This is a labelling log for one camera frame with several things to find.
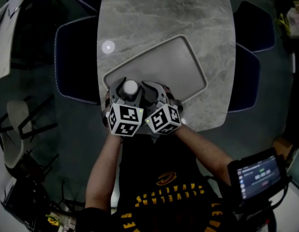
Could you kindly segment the grey rectangular tray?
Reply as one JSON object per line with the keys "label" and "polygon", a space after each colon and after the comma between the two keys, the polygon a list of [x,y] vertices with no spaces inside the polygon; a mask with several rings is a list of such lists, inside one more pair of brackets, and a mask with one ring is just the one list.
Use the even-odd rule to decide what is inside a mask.
{"label": "grey rectangular tray", "polygon": [[164,84],[182,103],[208,87],[202,67],[184,35],[163,41],[116,66],[103,75],[102,83],[109,90],[122,77]]}

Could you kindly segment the person's right forearm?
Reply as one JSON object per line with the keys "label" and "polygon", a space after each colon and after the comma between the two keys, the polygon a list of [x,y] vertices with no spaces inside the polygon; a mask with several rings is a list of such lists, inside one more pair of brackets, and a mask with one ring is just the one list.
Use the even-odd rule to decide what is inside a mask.
{"label": "person's right forearm", "polygon": [[227,185],[231,185],[227,168],[228,164],[232,162],[229,155],[186,125],[176,129],[174,134],[191,149],[200,163],[213,176],[219,178]]}

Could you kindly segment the person's left forearm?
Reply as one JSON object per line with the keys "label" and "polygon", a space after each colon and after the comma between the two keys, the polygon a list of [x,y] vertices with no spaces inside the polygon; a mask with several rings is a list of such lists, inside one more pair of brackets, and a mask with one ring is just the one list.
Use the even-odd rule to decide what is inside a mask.
{"label": "person's left forearm", "polygon": [[121,137],[108,134],[87,183],[85,195],[86,208],[98,208],[110,211],[120,144]]}

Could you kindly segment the white square table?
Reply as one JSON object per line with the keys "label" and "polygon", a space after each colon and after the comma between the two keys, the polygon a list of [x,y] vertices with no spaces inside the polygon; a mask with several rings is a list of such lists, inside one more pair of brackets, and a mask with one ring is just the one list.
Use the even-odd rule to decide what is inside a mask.
{"label": "white square table", "polygon": [[0,79],[9,75],[11,71],[13,38],[21,6],[11,19],[7,8],[8,2],[0,8]]}

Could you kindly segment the yellow sunflower bunch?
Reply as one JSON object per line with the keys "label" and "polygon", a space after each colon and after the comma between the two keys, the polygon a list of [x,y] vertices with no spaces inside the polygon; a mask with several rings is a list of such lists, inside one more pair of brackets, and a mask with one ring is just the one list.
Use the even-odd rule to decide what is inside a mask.
{"label": "yellow sunflower bunch", "polygon": [[54,217],[52,215],[45,215],[45,217],[47,217],[47,221],[53,226],[60,227],[62,225],[57,217]]}

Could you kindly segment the black equipment case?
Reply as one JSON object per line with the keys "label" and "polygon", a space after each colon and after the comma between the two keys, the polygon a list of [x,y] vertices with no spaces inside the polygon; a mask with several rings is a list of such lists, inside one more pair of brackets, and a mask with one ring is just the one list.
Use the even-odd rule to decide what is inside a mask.
{"label": "black equipment case", "polygon": [[46,210],[48,194],[44,186],[29,176],[11,177],[3,190],[2,207],[30,232],[35,232],[38,217]]}

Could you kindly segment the clothes rack with coats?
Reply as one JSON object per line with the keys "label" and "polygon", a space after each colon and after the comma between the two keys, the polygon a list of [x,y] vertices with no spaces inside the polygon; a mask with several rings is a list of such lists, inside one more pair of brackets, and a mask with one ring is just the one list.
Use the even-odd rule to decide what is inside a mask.
{"label": "clothes rack with coats", "polygon": [[293,6],[287,12],[288,35],[290,38],[299,39],[299,0],[291,0]]}

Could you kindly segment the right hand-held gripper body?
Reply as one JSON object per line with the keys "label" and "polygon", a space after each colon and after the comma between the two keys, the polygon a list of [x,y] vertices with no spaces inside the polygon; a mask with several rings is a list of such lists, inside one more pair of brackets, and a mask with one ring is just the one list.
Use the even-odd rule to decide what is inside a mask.
{"label": "right hand-held gripper body", "polygon": [[145,108],[145,123],[151,132],[159,135],[168,135],[181,127],[181,102],[171,100],[169,103],[159,101]]}

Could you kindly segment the person's right hand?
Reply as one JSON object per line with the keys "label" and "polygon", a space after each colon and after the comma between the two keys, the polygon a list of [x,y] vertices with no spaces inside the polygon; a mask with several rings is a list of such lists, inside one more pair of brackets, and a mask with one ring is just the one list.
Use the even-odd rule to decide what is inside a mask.
{"label": "person's right hand", "polygon": [[173,94],[171,93],[170,89],[167,86],[163,86],[164,91],[166,93],[166,96],[169,100],[169,103],[172,103],[175,101]]}

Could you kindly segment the person's dark printed shirt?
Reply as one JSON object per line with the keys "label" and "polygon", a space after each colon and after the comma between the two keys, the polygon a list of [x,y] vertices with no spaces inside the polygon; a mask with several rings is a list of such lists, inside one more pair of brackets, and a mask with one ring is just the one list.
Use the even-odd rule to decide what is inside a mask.
{"label": "person's dark printed shirt", "polygon": [[76,232],[239,232],[235,216],[175,135],[125,139],[119,189],[116,212],[86,208]]}

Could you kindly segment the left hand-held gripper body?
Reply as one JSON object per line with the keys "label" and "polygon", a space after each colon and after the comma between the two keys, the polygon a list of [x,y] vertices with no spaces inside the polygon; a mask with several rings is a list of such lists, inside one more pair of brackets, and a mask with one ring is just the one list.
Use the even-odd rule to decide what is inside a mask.
{"label": "left hand-held gripper body", "polygon": [[106,118],[112,135],[133,137],[142,124],[143,108],[114,103]]}

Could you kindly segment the yellow green bag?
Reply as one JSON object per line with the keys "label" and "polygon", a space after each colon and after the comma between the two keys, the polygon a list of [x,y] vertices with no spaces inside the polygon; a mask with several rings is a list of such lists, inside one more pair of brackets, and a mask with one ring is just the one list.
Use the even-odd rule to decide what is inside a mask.
{"label": "yellow green bag", "polygon": [[276,18],[277,24],[280,26],[281,30],[289,36],[291,33],[290,24],[288,18],[285,14],[280,13],[279,16]]}

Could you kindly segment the black bag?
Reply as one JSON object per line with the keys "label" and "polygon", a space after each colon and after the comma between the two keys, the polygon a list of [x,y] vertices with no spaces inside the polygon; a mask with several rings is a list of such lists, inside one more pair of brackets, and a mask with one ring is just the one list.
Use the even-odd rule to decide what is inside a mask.
{"label": "black bag", "polygon": [[287,0],[273,0],[274,6],[278,14],[286,14],[288,12],[288,2]]}

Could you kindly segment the black handheld screen device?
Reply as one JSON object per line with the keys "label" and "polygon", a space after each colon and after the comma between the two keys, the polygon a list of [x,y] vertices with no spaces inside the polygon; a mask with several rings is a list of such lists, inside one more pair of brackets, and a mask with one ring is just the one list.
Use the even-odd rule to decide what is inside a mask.
{"label": "black handheld screen device", "polygon": [[286,189],[292,177],[285,169],[283,155],[269,148],[228,164],[231,182],[230,199],[235,211],[260,208],[269,199]]}

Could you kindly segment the small white-capped bottle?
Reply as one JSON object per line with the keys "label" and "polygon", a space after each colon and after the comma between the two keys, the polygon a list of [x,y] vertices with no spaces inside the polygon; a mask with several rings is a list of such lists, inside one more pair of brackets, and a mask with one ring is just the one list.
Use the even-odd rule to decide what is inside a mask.
{"label": "small white-capped bottle", "polygon": [[126,80],[123,84],[123,94],[127,100],[136,98],[139,92],[139,85],[135,80]]}

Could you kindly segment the grey chair with black legs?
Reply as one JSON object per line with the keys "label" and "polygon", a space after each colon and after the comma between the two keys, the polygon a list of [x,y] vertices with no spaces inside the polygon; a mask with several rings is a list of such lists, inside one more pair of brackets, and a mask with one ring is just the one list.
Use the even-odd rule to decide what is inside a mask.
{"label": "grey chair with black legs", "polygon": [[54,95],[50,95],[33,111],[30,111],[27,103],[30,99],[31,97],[27,96],[23,100],[9,101],[6,114],[0,118],[0,145],[8,169],[19,164],[36,135],[57,127],[57,123],[52,123],[36,129],[33,121],[33,118],[53,101]]}

